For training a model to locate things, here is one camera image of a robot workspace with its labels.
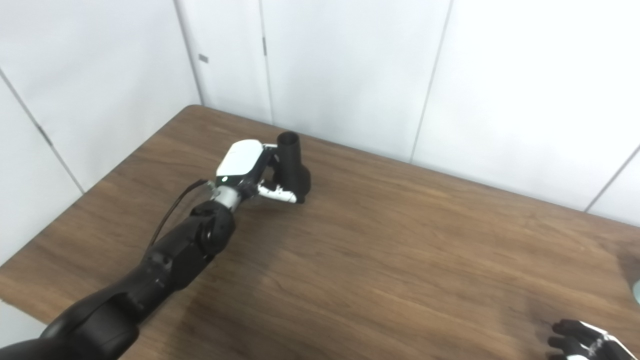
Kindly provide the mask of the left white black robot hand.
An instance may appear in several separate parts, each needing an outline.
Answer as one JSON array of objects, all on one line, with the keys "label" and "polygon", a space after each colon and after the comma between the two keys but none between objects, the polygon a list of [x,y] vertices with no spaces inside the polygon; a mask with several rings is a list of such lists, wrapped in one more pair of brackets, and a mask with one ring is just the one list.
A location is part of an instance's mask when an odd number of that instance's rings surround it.
[{"label": "left white black robot hand", "polygon": [[257,139],[233,143],[215,171],[214,194],[219,198],[229,190],[238,197],[237,203],[256,198],[300,204],[302,199],[294,191],[285,189],[282,180],[263,178],[270,168],[273,175],[281,170],[278,146],[263,144]]}]

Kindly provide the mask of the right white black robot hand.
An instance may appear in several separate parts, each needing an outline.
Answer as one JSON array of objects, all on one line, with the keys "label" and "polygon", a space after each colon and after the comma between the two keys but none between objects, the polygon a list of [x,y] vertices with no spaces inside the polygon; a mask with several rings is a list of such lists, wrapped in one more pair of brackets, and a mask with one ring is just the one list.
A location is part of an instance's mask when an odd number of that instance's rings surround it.
[{"label": "right white black robot hand", "polygon": [[561,319],[551,330],[547,344],[557,351],[547,353],[547,360],[637,360],[617,337],[589,323]]}]

